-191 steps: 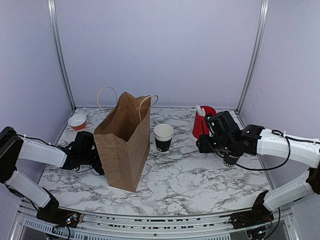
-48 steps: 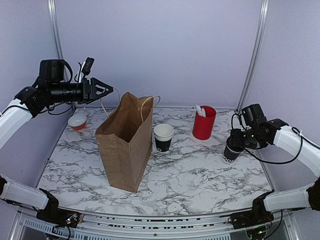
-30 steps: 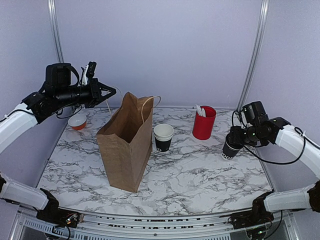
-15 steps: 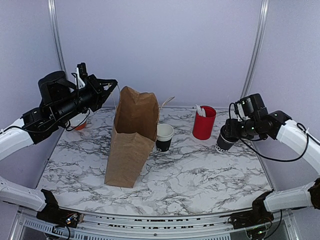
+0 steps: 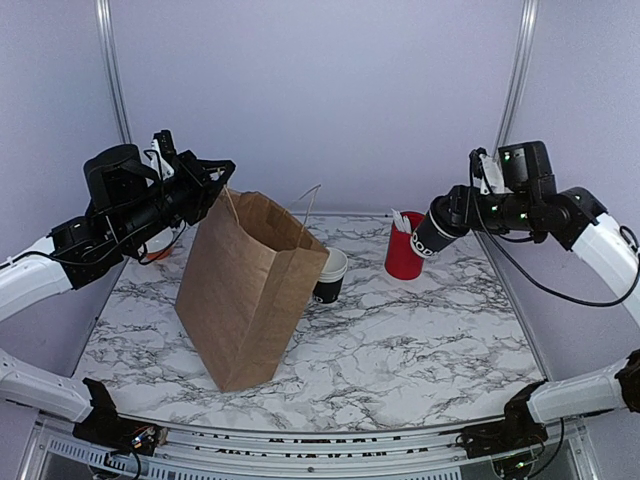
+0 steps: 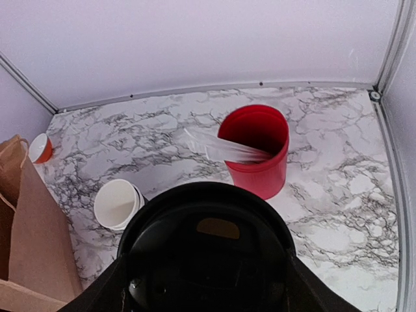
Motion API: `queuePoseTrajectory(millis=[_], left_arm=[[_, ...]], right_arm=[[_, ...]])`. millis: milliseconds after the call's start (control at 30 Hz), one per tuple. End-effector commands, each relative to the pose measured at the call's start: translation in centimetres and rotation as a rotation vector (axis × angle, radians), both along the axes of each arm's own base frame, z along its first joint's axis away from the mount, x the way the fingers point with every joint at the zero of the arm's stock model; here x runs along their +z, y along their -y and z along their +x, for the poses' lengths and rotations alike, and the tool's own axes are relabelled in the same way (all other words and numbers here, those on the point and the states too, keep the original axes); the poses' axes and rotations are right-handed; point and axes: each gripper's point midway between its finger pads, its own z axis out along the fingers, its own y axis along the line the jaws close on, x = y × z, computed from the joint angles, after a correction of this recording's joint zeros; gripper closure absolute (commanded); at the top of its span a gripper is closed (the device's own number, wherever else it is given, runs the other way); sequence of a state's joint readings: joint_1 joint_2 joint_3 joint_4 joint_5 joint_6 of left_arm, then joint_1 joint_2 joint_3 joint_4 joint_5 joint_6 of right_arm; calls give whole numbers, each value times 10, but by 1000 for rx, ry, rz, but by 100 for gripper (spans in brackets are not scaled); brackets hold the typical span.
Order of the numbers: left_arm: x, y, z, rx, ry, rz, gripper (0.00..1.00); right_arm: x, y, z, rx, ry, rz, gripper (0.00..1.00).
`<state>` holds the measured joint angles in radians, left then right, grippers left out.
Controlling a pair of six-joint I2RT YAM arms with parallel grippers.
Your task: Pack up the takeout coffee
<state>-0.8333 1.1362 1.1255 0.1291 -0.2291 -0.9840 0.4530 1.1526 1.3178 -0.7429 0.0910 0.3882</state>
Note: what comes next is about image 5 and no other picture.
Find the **black paper coffee cup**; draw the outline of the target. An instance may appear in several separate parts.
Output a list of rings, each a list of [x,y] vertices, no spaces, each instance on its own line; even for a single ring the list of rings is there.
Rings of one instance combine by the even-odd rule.
[[[411,250],[421,258],[428,258],[441,252],[459,238],[466,236],[470,229],[452,225],[448,218],[431,206],[410,236]]]

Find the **brown paper bag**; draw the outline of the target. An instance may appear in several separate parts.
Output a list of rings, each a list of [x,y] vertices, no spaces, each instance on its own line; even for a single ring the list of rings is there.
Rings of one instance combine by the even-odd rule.
[[[198,226],[175,303],[220,391],[273,378],[328,257],[264,194],[220,195]]]

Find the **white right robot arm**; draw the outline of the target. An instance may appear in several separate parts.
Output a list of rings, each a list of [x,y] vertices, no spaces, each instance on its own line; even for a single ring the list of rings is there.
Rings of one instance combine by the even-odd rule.
[[[570,353],[593,346],[596,333],[605,332],[604,321],[611,308],[623,308],[639,318],[639,241],[621,226],[588,190],[575,187],[535,197],[532,189],[501,193],[482,199],[473,186],[455,186],[434,203],[445,228],[455,234],[482,230],[495,236],[512,230],[528,231],[535,241],[552,236],[565,250],[588,265],[615,294],[609,302],[580,300],[556,292],[537,280],[541,291],[575,306],[589,309],[585,332],[579,332],[580,317],[571,311],[561,327],[561,337]],[[535,424],[614,410],[639,409],[639,353],[633,351],[613,364],[561,381],[529,387],[510,400],[495,438],[506,448],[515,448],[529,437]]]

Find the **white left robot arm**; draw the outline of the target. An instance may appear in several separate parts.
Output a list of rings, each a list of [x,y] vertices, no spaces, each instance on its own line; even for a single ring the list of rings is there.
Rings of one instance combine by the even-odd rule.
[[[235,170],[232,161],[192,152],[110,148],[84,165],[90,192],[72,218],[1,265],[1,397],[81,423],[106,445],[125,438],[126,423],[95,382],[69,374],[115,269],[141,259],[149,241],[171,227],[201,221]]]

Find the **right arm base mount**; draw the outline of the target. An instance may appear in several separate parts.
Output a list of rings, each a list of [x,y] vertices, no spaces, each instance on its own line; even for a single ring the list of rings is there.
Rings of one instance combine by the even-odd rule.
[[[455,445],[463,448],[469,459],[474,459],[542,445],[547,440],[548,433],[542,424],[503,419],[463,428]]]

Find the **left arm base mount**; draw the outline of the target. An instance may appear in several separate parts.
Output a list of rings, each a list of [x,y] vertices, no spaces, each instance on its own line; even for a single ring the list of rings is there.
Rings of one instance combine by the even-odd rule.
[[[167,436],[166,427],[119,415],[92,414],[73,428],[75,438],[113,450],[152,456]]]

